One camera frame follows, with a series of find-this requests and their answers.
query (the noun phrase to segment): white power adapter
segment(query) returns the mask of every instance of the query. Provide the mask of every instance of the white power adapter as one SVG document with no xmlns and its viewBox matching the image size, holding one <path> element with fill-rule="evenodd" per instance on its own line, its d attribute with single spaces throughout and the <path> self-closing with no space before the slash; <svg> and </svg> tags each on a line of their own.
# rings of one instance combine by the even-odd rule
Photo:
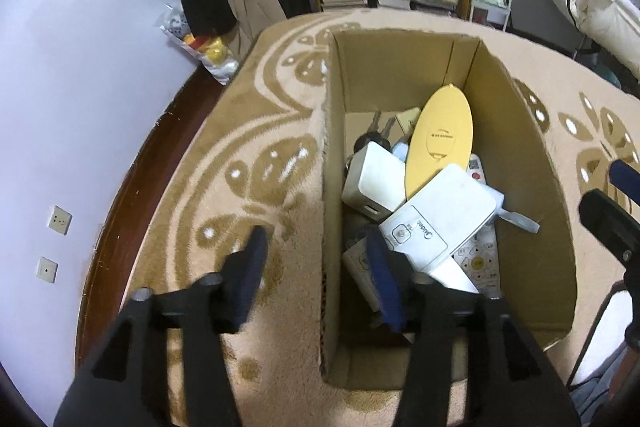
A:
<svg viewBox="0 0 640 427">
<path fill-rule="evenodd" d="M 404 163 L 375 142 L 354 154 L 342 202 L 380 222 L 404 202 Z"/>
</svg>

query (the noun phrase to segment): beige rug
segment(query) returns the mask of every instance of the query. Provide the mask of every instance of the beige rug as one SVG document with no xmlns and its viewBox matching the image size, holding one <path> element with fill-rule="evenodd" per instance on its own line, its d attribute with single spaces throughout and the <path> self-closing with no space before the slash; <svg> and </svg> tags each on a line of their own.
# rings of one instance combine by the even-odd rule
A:
<svg viewBox="0 0 640 427">
<path fill-rule="evenodd" d="M 156 293 L 186 287 L 217 270 L 227 254 L 244 244 L 254 224 L 274 230 L 251 320 L 238 335 L 225 337 L 228 372 L 247 426 L 389 426 L 398 403 L 399 393 L 334 389 L 319 370 L 327 42 L 332 31 L 359 26 L 470 33 L 483 38 L 512 73 L 540 69 L 540 83 L 520 84 L 520 89 L 563 180 L 569 209 L 590 184 L 604 181 L 598 162 L 608 164 L 605 152 L 638 167 L 621 120 L 637 134 L 638 100 L 591 73 L 585 76 L 581 66 L 546 48 L 479 25 L 392 10 L 315 14 L 268 28 L 178 167 L 129 284 L 129 292 L 141 286 Z M 513 55 L 523 46 L 529 50 L 526 58 Z M 548 74 L 549 61 L 557 77 Z M 589 107 L 582 92 L 588 93 Z M 613 117 L 609 125 L 606 118 Z M 567 118 L 575 122 L 569 128 Z M 579 182 L 581 162 L 593 173 L 589 184 Z M 622 274 L 580 229 L 577 216 L 571 227 L 578 276 L 574 332 L 550 354 L 564 377 L 597 305 Z M 184 425 L 180 339 L 175 335 L 169 349 L 172 414 L 175 423 Z M 463 393 L 463 384 L 454 387 L 451 420 L 460 417 Z"/>
</svg>

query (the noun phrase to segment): white air conditioner remote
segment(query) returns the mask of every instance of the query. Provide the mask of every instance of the white air conditioner remote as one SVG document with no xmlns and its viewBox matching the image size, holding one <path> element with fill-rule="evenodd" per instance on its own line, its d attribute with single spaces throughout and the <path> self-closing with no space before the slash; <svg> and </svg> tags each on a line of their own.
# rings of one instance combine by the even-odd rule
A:
<svg viewBox="0 0 640 427">
<path fill-rule="evenodd" d="M 470 156 L 466 172 L 479 183 L 486 185 L 478 155 Z M 484 225 L 478 233 L 454 252 L 453 259 L 481 293 L 489 298 L 501 295 L 498 249 L 493 221 Z"/>
</svg>

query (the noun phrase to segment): electrical socket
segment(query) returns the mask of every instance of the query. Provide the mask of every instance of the electrical socket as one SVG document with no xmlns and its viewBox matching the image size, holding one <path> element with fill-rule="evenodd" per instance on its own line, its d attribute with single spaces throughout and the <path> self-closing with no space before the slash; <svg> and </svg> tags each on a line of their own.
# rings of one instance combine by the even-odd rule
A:
<svg viewBox="0 0 640 427">
<path fill-rule="evenodd" d="M 58 263 L 54 263 L 52 260 L 46 257 L 41 257 L 38 261 L 38 271 L 36 276 L 43 281 L 54 283 L 56 281 L 56 272 L 58 271 Z"/>
<path fill-rule="evenodd" d="M 66 235 L 66 231 L 69 229 L 69 224 L 71 223 L 71 217 L 71 214 L 66 210 L 63 210 L 59 206 L 54 206 L 53 213 L 49 219 L 49 228 L 62 235 Z"/>
</svg>

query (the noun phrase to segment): plastic bag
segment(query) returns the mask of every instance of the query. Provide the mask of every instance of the plastic bag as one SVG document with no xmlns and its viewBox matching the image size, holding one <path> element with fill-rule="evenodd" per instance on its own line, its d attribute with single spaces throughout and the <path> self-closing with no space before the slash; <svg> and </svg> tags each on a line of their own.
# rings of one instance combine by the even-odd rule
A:
<svg viewBox="0 0 640 427">
<path fill-rule="evenodd" d="M 220 37 L 195 37 L 189 28 L 181 7 L 167 5 L 167 11 L 158 19 L 159 27 L 169 40 L 197 58 L 207 71 L 226 86 L 239 68 L 238 61 Z"/>
</svg>

